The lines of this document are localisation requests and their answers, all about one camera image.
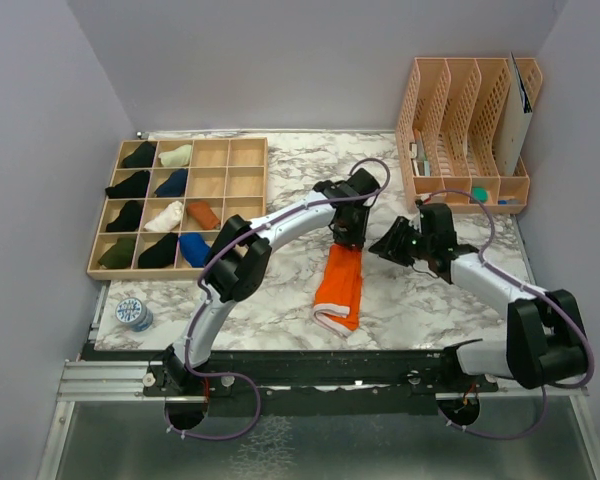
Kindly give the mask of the bright orange underwear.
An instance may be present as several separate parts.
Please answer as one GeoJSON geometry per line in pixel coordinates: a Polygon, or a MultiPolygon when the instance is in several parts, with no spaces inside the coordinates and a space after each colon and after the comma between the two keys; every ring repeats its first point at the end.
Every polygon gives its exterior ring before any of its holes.
{"type": "Polygon", "coordinates": [[[313,320],[341,337],[351,335],[359,327],[362,285],[362,252],[333,244],[314,297],[313,320]]]}

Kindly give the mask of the rust brown underwear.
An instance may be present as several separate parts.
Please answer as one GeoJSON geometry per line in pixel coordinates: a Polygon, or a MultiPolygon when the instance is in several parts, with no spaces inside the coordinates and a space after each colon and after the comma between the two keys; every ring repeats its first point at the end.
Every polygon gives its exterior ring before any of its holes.
{"type": "Polygon", "coordinates": [[[220,218],[203,200],[194,200],[186,206],[187,214],[204,230],[214,230],[221,225],[220,218]]]}

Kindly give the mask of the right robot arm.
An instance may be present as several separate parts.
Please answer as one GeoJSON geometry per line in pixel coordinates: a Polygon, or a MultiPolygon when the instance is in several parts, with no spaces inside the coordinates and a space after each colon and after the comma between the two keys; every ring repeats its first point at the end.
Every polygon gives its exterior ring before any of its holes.
{"type": "Polygon", "coordinates": [[[426,262],[433,274],[504,319],[503,341],[470,340],[445,348],[439,378],[447,389],[461,391],[480,375],[534,389],[590,373],[591,354],[574,296],[526,284],[488,263],[482,250],[459,243],[447,205],[425,204],[413,220],[397,218],[369,250],[405,267],[426,262]]]}

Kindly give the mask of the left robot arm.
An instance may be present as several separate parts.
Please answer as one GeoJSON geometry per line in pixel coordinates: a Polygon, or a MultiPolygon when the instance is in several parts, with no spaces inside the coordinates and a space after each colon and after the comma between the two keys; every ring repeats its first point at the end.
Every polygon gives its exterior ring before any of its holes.
{"type": "Polygon", "coordinates": [[[246,220],[230,217],[205,258],[198,278],[202,297],[182,336],[162,354],[159,367],[146,377],[155,386],[146,395],[190,396],[205,382],[221,378],[260,386],[332,386],[345,384],[340,366],[329,367],[323,355],[302,360],[287,353],[248,355],[232,362],[215,359],[213,343],[231,311],[261,286],[271,256],[288,243],[314,230],[330,228],[337,244],[358,251],[364,244],[367,201],[384,187],[360,164],[348,178],[317,183],[301,200],[272,214],[246,220]]]}

